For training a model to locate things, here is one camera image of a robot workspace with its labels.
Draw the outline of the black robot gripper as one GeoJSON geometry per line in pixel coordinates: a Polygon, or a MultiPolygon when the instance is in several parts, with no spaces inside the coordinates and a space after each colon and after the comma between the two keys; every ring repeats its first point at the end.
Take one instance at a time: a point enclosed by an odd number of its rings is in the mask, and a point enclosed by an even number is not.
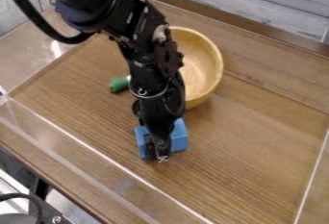
{"type": "Polygon", "coordinates": [[[158,137],[172,134],[184,114],[183,53],[166,17],[153,5],[124,11],[125,35],[118,47],[129,64],[129,87],[138,98],[136,114],[150,131],[145,135],[146,154],[149,159],[165,162],[172,153],[172,140],[158,137]]]}

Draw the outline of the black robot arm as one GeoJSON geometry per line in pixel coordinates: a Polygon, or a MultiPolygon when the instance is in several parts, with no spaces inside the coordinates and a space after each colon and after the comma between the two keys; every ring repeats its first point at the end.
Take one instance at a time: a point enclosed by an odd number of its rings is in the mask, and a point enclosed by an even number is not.
{"type": "Polygon", "coordinates": [[[104,33],[120,48],[129,65],[129,88],[137,97],[133,111],[146,126],[148,155],[169,160],[176,122],[185,112],[184,53],[173,39],[165,14],[149,0],[55,0],[66,23],[80,33],[64,36],[30,0],[14,0],[41,31],[54,40],[80,44],[104,33]]]}

